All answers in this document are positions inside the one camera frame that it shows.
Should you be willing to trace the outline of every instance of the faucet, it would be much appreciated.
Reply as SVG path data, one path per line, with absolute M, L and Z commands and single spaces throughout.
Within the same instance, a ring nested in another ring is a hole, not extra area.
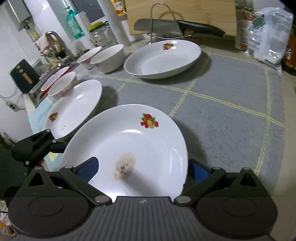
M 76 59 L 75 59 L 73 53 L 71 52 L 71 50 L 68 49 L 65 42 L 61 39 L 61 37 L 56 32 L 50 31 L 50 32 L 47 32 L 45 35 L 53 35 L 53 36 L 55 36 L 56 39 L 60 42 L 63 49 L 65 50 L 66 54 L 69 56 L 70 60 L 76 61 Z

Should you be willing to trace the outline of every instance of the wooden cutting board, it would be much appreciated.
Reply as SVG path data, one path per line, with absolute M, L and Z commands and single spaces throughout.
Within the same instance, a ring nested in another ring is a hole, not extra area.
M 150 9 L 157 0 L 126 0 L 130 35 L 145 32 L 133 29 L 140 18 L 150 18 Z M 237 21 L 234 0 L 164 0 L 174 12 L 176 19 L 206 23 L 218 27 L 227 35 L 237 35 Z M 168 8 L 156 5 L 153 18 L 173 19 Z

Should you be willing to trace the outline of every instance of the knife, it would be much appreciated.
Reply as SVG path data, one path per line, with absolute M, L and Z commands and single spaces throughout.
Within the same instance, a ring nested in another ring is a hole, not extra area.
M 200 34 L 212 34 L 218 37 L 223 37 L 225 32 L 222 29 L 219 29 L 215 26 L 205 24 L 205 23 L 195 23 L 184 20 L 177 20 L 178 25 L 181 31 L 184 33 L 186 29 L 189 29 L 195 33 Z M 175 20 L 167 19 L 152 19 L 153 32 L 154 33 L 163 33 L 163 32 L 174 32 L 179 33 L 180 30 L 176 25 Z M 141 18 L 136 21 L 134 25 L 134 30 L 137 31 L 151 31 L 151 19 L 150 18 Z

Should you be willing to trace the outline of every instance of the soap bottle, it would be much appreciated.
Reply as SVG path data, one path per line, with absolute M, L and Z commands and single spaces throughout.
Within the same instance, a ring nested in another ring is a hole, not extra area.
M 66 22 L 69 24 L 72 32 L 74 33 L 75 38 L 82 38 L 84 36 L 84 33 L 75 19 L 75 15 L 77 15 L 79 12 L 71 10 L 70 7 L 65 8 L 65 10 L 66 9 L 68 10 Z

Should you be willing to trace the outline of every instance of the countertop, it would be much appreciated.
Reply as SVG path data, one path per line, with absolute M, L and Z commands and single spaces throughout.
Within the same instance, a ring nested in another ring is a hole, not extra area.
M 245 60 L 251 63 L 259 64 L 257 60 L 252 59 L 244 52 L 234 48 L 234 42 L 217 40 L 210 38 L 191 38 L 191 41 L 200 45 L 202 51 L 221 56 Z M 148 39 L 138 41 L 125 48 L 125 52 L 131 53 L 149 43 Z M 294 90 L 296 77 L 283 72 L 281 76 L 281 88 L 285 107 L 285 148 L 282 160 L 280 176 L 274 191 L 273 199 L 278 207 L 278 219 L 271 235 L 277 240 L 290 240 L 296 236 L 296 93 Z M 24 95 L 26 110 L 30 115 L 35 107 Z

